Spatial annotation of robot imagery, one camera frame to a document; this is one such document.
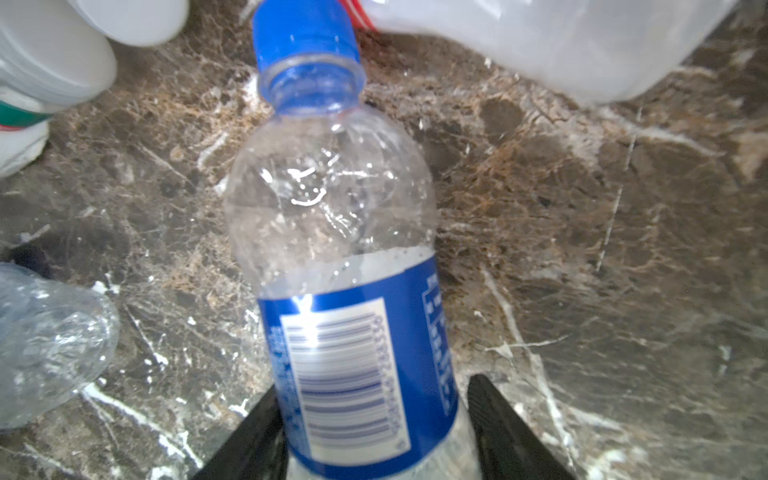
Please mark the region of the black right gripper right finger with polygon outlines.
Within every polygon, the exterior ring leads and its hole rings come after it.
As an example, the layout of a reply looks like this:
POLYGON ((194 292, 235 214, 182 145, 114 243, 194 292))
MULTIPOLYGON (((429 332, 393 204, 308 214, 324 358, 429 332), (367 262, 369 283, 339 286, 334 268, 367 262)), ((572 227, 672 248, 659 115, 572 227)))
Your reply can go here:
POLYGON ((575 479, 487 376, 470 378, 467 401, 485 479, 575 479))

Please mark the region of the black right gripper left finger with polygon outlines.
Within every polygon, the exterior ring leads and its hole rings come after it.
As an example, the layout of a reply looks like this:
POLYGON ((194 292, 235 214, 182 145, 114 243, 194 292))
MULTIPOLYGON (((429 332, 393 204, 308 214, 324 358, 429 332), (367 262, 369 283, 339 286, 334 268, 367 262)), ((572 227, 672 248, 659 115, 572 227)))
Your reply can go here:
POLYGON ((194 480, 285 480, 289 452, 274 385, 228 437, 194 480))

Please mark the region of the white bottle red cap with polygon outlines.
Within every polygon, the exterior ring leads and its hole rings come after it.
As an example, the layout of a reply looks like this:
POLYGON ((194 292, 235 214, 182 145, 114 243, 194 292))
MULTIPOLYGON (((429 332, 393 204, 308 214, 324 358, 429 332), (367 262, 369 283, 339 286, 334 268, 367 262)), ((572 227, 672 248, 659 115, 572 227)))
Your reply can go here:
POLYGON ((357 27, 455 41, 576 101, 644 94, 722 22, 732 1, 344 2, 357 27))

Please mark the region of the small bottle blue cap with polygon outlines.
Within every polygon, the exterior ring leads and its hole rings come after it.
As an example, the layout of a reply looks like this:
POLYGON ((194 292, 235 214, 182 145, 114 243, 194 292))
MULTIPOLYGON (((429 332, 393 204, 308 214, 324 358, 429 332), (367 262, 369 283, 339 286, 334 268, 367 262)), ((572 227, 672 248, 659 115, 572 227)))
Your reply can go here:
POLYGON ((298 477, 480 478, 418 145, 364 104, 340 2, 262 2, 253 46, 273 114, 237 154, 224 208, 298 477))

